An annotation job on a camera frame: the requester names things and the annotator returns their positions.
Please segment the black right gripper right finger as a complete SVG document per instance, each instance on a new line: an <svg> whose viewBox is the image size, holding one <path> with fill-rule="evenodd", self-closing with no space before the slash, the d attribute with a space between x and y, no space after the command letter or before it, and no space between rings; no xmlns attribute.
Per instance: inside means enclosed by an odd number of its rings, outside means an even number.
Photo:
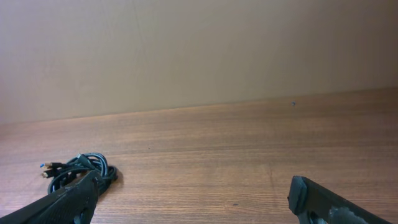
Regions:
<svg viewBox="0 0 398 224"><path fill-rule="evenodd" d="M287 198L300 224L390 224L303 176L292 177Z"/></svg>

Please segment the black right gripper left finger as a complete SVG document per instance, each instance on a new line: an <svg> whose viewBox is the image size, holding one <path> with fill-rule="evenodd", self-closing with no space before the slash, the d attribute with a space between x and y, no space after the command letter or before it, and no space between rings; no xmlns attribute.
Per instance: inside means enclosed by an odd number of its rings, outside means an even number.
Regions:
<svg viewBox="0 0 398 224"><path fill-rule="evenodd" d="M96 171L1 218L15 224L90 224L100 197L102 178Z"/></svg>

